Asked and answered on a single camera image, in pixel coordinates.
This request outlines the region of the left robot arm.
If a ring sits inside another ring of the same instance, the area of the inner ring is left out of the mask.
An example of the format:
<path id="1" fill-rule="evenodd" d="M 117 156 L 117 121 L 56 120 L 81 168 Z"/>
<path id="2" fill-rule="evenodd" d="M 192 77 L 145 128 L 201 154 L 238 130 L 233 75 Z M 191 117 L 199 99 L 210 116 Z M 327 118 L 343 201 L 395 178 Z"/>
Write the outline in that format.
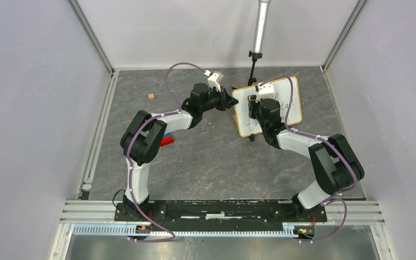
<path id="1" fill-rule="evenodd" d="M 148 215 L 148 173 L 151 161 L 157 156 L 164 136 L 178 130 L 194 128 L 203 113 L 216 109 L 225 111 L 238 104 L 224 87 L 209 87 L 196 83 L 190 96 L 180 108 L 172 112 L 152 114 L 145 110 L 137 112 L 123 134 L 120 146 L 127 163 L 127 188 L 123 203 L 134 220 Z"/>

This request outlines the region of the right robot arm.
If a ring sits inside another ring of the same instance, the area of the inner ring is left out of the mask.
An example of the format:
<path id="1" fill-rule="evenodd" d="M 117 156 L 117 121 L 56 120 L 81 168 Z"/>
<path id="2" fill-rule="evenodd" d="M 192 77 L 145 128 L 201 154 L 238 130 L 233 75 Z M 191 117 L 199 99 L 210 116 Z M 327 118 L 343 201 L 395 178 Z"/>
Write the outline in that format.
<path id="1" fill-rule="evenodd" d="M 267 144 L 311 161 L 315 181 L 292 198 L 291 214 L 296 220 L 307 220 L 313 208 L 327 205 L 335 195 L 354 189 L 364 178 L 364 169 L 344 135 L 312 135 L 289 127 L 274 99 L 252 96 L 248 106 L 249 116 L 258 121 Z"/>

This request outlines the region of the yellow framed whiteboard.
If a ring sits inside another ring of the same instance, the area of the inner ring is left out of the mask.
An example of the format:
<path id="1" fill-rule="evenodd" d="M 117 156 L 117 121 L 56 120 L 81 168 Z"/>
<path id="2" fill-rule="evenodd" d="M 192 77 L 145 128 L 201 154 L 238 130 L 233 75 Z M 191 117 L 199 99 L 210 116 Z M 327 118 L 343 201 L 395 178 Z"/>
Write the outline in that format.
<path id="1" fill-rule="evenodd" d="M 281 107 L 280 116 L 282 121 L 288 118 L 287 124 L 289 126 L 298 124 L 303 120 L 298 79 L 295 76 L 290 78 L 291 81 L 284 77 L 271 83 L 275 91 L 273 99 L 278 101 Z M 232 97 L 238 100 L 234 110 L 239 135 L 245 138 L 262 132 L 257 120 L 249 117 L 248 97 L 256 94 L 255 85 L 232 91 Z"/>

